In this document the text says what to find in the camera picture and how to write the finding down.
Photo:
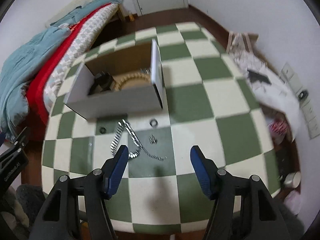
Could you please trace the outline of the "black smart watch band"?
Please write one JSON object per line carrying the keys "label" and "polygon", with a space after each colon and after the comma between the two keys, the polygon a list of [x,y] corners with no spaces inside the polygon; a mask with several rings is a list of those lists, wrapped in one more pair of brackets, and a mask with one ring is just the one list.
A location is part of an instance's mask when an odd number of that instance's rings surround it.
{"label": "black smart watch band", "polygon": [[116,81],[109,72],[100,72],[94,78],[94,83],[89,89],[89,95],[112,91],[116,85]]}

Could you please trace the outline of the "silver jewelry piece in box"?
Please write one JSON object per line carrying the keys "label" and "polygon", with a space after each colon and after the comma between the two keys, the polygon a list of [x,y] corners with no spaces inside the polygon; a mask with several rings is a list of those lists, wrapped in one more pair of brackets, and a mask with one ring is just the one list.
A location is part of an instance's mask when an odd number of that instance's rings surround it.
{"label": "silver jewelry piece in box", "polygon": [[150,75],[151,70],[150,68],[142,68],[140,69],[140,72],[145,75]]}

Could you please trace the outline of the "small silver earrings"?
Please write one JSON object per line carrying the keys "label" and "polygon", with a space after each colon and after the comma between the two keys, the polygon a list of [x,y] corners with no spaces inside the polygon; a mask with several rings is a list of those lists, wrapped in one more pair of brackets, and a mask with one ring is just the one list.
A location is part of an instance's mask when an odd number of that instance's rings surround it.
{"label": "small silver earrings", "polygon": [[150,144],[156,144],[157,139],[152,135],[151,137],[149,137],[149,142],[150,142]]}

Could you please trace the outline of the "red bed sheet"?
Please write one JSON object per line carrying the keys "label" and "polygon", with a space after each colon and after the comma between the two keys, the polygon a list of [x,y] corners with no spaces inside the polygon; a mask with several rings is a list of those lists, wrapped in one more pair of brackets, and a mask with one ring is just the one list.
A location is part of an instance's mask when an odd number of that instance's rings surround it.
{"label": "red bed sheet", "polygon": [[88,19],[88,17],[92,16],[94,12],[107,4],[110,3],[106,3],[98,7],[78,23],[67,27],[67,29],[71,31],[71,34],[61,43],[61,45],[58,46],[50,58],[45,61],[31,81],[26,93],[29,112],[22,124],[23,127],[27,126],[29,128],[29,139],[31,141],[42,141],[44,139],[49,112],[47,112],[44,107],[43,90],[45,83],[49,79],[49,75],[62,59],[63,54],[71,45],[71,42],[75,39],[75,36],[79,32],[81,25],[84,23],[84,20]]}

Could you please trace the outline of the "green white checkered tablecloth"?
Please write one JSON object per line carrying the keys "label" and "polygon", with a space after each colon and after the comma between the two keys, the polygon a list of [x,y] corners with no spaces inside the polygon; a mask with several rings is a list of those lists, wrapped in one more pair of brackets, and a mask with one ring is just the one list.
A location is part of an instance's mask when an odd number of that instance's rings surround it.
{"label": "green white checkered tablecloth", "polygon": [[[128,162],[117,193],[106,202],[118,231],[170,234],[202,230],[213,202],[201,191],[190,161],[198,145],[216,166],[248,178],[270,194],[280,190],[276,155],[257,101],[215,37],[194,22],[153,27],[114,39],[77,58],[50,112],[42,154],[42,187],[88,174],[111,157],[121,117],[86,121],[63,100],[81,63],[156,40],[163,61],[164,108],[127,114],[144,150]],[[150,144],[149,137],[157,139]]]}

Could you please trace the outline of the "red white plastic bag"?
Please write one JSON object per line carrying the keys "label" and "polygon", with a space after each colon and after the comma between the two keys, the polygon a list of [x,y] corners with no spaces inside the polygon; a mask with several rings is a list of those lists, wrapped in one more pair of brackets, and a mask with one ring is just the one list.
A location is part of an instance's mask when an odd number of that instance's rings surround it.
{"label": "red white plastic bag", "polygon": [[281,144],[285,138],[291,138],[290,126],[284,117],[266,117],[268,131],[273,142],[277,145]]}

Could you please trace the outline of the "white cup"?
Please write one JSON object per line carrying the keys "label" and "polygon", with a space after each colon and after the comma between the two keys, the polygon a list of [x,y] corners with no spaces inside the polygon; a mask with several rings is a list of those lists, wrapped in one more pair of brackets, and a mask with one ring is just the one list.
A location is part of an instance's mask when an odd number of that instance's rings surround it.
{"label": "white cup", "polygon": [[290,189],[296,189],[301,182],[302,175],[300,171],[290,173],[284,180],[284,186]]}

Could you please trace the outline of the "teal blue blanket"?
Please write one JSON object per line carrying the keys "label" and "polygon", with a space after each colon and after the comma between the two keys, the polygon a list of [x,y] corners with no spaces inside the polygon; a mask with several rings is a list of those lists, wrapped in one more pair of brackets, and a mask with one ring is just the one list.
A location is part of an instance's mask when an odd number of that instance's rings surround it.
{"label": "teal blue blanket", "polygon": [[74,9],[52,22],[50,27],[35,35],[16,49],[3,63],[1,71],[1,133],[12,142],[18,136],[18,126],[29,113],[25,96],[28,83],[52,56],[58,47],[71,36],[70,26],[80,22],[99,7],[120,4],[122,0],[90,0],[76,2]]}

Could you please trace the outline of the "open cardboard box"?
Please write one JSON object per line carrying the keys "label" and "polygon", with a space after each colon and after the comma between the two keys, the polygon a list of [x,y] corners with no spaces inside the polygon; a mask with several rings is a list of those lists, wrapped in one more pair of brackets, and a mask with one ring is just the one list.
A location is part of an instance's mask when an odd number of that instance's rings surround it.
{"label": "open cardboard box", "polygon": [[[142,74],[142,68],[150,68],[150,75]],[[112,91],[89,95],[100,72],[109,72],[116,85]],[[163,90],[159,46],[152,39],[81,63],[64,103],[87,120],[160,111],[164,107]]]}

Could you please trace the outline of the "white grid pattern cloth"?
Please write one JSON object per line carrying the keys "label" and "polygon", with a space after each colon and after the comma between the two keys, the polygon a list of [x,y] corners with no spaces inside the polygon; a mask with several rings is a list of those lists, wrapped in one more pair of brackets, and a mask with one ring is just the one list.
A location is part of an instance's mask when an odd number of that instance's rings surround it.
{"label": "white grid pattern cloth", "polygon": [[255,35],[229,32],[226,51],[245,77],[257,101],[284,116],[294,140],[300,127],[299,102],[291,88],[253,50]]}

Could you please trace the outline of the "black smartphone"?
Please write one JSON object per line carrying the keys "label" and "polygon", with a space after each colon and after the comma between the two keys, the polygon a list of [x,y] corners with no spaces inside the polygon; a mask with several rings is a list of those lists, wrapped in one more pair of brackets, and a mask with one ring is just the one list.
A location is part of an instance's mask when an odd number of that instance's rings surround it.
{"label": "black smartphone", "polygon": [[269,80],[267,75],[259,74],[253,70],[248,69],[248,78],[251,83],[260,82],[266,83],[268,85],[272,85],[271,81]]}

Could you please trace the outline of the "white power strip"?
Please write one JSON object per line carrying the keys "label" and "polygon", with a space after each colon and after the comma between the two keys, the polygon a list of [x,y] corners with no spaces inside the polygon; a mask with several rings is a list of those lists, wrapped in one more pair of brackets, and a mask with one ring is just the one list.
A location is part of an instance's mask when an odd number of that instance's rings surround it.
{"label": "white power strip", "polygon": [[299,102],[300,110],[304,116],[305,123],[308,128],[310,139],[319,136],[319,122],[313,104],[310,98],[309,91],[301,83],[298,74],[286,62],[281,69],[280,77],[284,79],[285,83],[291,88],[293,94]]}

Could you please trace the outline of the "grey white checkered mattress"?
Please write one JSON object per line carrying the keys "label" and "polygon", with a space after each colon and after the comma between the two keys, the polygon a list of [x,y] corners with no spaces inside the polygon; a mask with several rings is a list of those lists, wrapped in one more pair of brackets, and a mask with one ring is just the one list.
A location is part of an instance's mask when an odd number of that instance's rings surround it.
{"label": "grey white checkered mattress", "polygon": [[71,68],[73,62],[83,55],[92,46],[103,27],[115,15],[118,10],[116,3],[110,3],[98,9],[84,20],[75,39],[63,54],[62,59],[49,75],[48,81],[44,85],[43,102],[47,112],[50,112],[56,100],[63,78]]}

